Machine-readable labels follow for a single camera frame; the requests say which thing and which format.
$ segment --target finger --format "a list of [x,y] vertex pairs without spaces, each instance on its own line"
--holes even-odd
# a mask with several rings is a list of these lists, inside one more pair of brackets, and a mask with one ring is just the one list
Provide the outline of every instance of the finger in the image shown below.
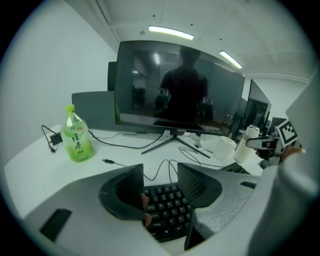
[[143,207],[143,209],[147,209],[147,207],[148,207],[148,198],[146,197],[146,195],[141,194],[141,199],[142,199],[142,207]]
[[145,213],[144,214],[144,226],[148,227],[151,223],[151,220],[152,220],[151,216],[148,213]]

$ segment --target white wall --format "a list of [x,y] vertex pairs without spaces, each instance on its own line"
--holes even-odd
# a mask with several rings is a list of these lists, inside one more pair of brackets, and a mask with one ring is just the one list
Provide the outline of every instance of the white wall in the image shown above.
[[[0,66],[0,160],[5,165],[66,118],[72,93],[107,90],[117,55],[63,0],[48,0],[15,35]],[[49,150],[43,144],[43,150]]]
[[[307,83],[282,78],[253,77],[265,96],[271,102],[269,120],[272,117],[288,118],[286,110],[303,91]],[[242,98],[248,100],[250,90],[250,77],[244,80]]]

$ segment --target bottle cap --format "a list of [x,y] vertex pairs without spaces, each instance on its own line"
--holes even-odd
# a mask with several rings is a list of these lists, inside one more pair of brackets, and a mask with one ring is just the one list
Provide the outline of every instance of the bottle cap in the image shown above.
[[75,105],[67,105],[67,106],[65,107],[65,111],[66,111],[67,113],[75,112]]

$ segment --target ribbed black pad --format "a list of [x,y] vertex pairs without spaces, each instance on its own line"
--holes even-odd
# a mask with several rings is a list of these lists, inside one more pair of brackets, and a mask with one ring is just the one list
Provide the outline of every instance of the ribbed black pad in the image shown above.
[[143,164],[116,169],[112,172],[118,172],[119,175],[102,185],[99,191],[101,204],[118,219],[144,220],[141,198],[144,188]]
[[178,163],[177,167],[179,187],[192,207],[207,207],[220,196],[221,183],[198,171],[198,166],[191,168],[184,163]]

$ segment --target green bottle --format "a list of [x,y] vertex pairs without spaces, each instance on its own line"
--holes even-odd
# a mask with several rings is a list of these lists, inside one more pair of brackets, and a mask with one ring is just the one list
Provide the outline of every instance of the green bottle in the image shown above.
[[95,154],[87,124],[75,114],[75,105],[68,105],[65,110],[68,117],[61,126],[63,144],[72,161],[83,162]]

